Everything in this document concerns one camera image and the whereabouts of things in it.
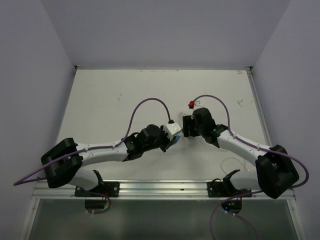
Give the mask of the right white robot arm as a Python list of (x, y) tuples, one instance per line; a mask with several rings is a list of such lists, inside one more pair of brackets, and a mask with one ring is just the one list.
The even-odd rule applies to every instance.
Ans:
[(258, 190), (277, 199), (300, 178), (284, 147), (238, 140), (228, 126), (216, 124), (205, 107), (194, 110), (191, 115), (182, 116), (182, 126), (184, 137), (202, 137), (206, 143), (232, 152), (255, 167), (254, 171), (235, 169), (221, 180), (210, 181), (208, 187), (216, 191), (219, 197), (250, 194), (252, 190)]

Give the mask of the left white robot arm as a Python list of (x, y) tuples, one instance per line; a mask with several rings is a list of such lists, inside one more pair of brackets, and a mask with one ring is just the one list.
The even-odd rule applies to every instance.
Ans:
[(155, 149), (166, 152), (179, 140), (181, 131), (176, 122), (162, 126), (150, 124), (120, 144), (111, 145), (80, 144), (71, 137), (65, 138), (41, 157), (47, 185), (54, 189), (69, 184), (99, 196), (104, 190), (103, 179), (97, 170), (85, 170), (85, 166), (132, 161)]

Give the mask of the white power strip socket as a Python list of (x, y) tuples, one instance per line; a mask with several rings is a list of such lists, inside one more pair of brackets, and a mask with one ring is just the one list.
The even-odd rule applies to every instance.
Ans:
[[(188, 114), (184, 111), (179, 112), (177, 115), (177, 122), (181, 128), (183, 128), (183, 117), (187, 115)], [(180, 140), (184, 142), (188, 147), (195, 146), (197, 143), (197, 139), (195, 137), (184, 137), (183, 133), (181, 133), (180, 136), (181, 136)]]

